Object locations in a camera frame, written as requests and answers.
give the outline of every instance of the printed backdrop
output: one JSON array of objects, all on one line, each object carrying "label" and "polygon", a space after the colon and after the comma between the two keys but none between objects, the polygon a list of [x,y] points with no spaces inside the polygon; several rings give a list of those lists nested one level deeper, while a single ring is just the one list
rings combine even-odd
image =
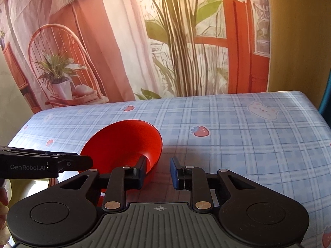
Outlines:
[{"label": "printed backdrop", "polygon": [[0,19],[34,113],[266,91],[268,0],[1,0]]}]

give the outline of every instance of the plant stem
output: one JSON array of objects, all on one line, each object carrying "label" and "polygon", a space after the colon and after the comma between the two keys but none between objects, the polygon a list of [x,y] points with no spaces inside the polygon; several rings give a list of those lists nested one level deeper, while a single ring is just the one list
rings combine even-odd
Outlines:
[{"label": "plant stem", "polygon": [[194,14],[193,14],[193,20],[194,20],[194,27],[196,26],[197,22],[197,11],[198,11],[198,0],[195,0],[195,5],[194,5]]},{"label": "plant stem", "polygon": [[205,58],[205,94],[207,95],[207,91],[208,91],[208,58],[207,58],[207,53],[206,53],[206,48],[205,48],[205,44],[202,44],[202,51],[204,54],[204,58]]},{"label": "plant stem", "polygon": [[190,79],[190,83],[191,83],[191,93],[193,94],[193,96],[199,96],[202,95],[202,90],[199,89],[199,85],[198,85],[198,79],[201,77],[200,76],[200,71],[199,71],[199,66],[198,66],[198,58],[197,58],[197,50],[195,47],[195,42],[194,42],[194,38],[196,35],[196,28],[195,28],[195,23],[194,23],[194,17],[193,17],[193,13],[192,13],[192,9],[190,6],[190,1],[189,0],[184,0],[184,8],[185,8],[185,13],[186,16],[188,18],[187,20],[187,28],[188,28],[188,42],[190,43],[192,46],[192,58],[189,59],[190,63],[191,63],[191,79]]},{"label": "plant stem", "polygon": [[154,5],[155,5],[155,7],[156,7],[156,10],[158,11],[158,14],[159,14],[159,16],[160,16],[160,18],[161,18],[161,20],[162,20],[162,22],[163,22],[163,26],[164,26],[165,21],[164,21],[164,17],[163,17],[163,15],[162,15],[162,12],[161,12],[161,10],[160,10],[158,4],[156,3],[156,1],[155,1],[155,0],[152,0],[152,2],[154,3]]}]

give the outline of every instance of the red bowl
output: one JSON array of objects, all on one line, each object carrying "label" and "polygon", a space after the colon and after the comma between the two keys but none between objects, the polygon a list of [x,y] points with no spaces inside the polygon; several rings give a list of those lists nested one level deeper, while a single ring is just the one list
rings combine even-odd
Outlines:
[{"label": "red bowl", "polygon": [[81,155],[90,156],[93,168],[110,173],[114,168],[135,166],[141,155],[147,157],[147,173],[157,164],[162,138],[151,124],[141,120],[123,120],[104,127],[85,144]]}]

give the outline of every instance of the round circular pad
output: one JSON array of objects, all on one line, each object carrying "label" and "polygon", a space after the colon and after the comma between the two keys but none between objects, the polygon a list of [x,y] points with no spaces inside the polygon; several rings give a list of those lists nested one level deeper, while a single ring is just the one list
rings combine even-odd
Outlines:
[{"label": "round circular pad", "polygon": [[285,218],[285,211],[277,204],[260,202],[253,204],[247,209],[250,219],[260,224],[277,224]]},{"label": "round circular pad", "polygon": [[218,218],[235,239],[264,248],[302,241],[309,216],[301,204],[262,186],[232,193],[221,206]]},{"label": "round circular pad", "polygon": [[46,202],[31,210],[31,218],[40,224],[55,224],[64,220],[69,214],[66,205],[57,202]]},{"label": "round circular pad", "polygon": [[147,173],[156,165],[162,151],[162,138],[151,124],[123,120],[98,131],[85,144],[81,155],[90,156],[101,174],[125,165],[135,166],[141,155],[147,157]]}]

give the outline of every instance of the tall plant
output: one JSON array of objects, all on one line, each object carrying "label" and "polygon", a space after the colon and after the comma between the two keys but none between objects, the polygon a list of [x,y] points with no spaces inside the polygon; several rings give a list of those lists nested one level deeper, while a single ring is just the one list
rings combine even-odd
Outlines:
[{"label": "tall plant", "polygon": [[208,79],[208,62],[204,65],[206,72],[199,67],[195,45],[196,25],[215,14],[221,0],[152,0],[158,18],[146,20],[147,35],[150,39],[168,45],[172,70],[166,68],[155,57],[155,65],[166,79],[168,90],[174,95],[205,95],[207,87],[202,83],[202,74]]}]

